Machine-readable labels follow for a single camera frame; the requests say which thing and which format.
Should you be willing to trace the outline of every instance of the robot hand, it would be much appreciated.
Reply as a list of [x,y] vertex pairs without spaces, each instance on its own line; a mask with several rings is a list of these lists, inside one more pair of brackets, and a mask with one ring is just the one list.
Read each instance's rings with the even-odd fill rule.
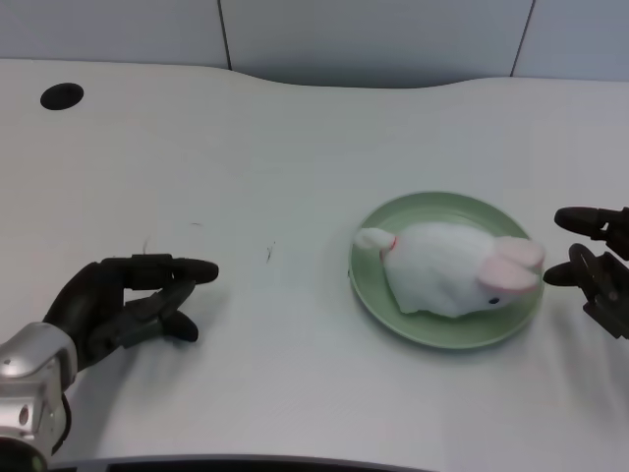
[[[70,432],[64,392],[78,371],[156,336],[195,342],[197,326],[178,309],[217,276],[213,263],[170,255],[105,259],[77,273],[43,323],[0,345],[0,468],[46,469]],[[124,289],[159,291],[125,303]]]
[[[607,247],[629,261],[629,208],[622,211],[586,207],[560,209],[555,223],[568,231],[605,241]],[[583,290],[583,310],[615,338],[629,337],[629,269],[611,253],[596,257],[582,244],[568,251],[570,261],[551,267],[543,275],[550,285]]]

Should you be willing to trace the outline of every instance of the white stuffed rabbit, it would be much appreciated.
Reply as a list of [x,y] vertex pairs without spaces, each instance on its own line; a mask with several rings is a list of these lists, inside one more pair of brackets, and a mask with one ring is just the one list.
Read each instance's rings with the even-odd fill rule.
[[397,236],[361,229],[354,242],[380,249],[386,278],[402,313],[428,310],[457,318],[492,310],[534,290],[543,247],[523,238],[494,237],[463,224],[431,222]]

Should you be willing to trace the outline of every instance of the pink bunny ear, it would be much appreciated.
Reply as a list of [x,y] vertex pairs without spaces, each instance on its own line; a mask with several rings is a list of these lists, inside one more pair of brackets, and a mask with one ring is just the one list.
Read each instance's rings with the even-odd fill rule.
[[534,273],[502,256],[487,258],[478,280],[489,288],[511,293],[529,292],[538,285],[538,277]]
[[545,255],[541,244],[511,236],[496,238],[495,250],[500,256],[524,267],[541,267]]

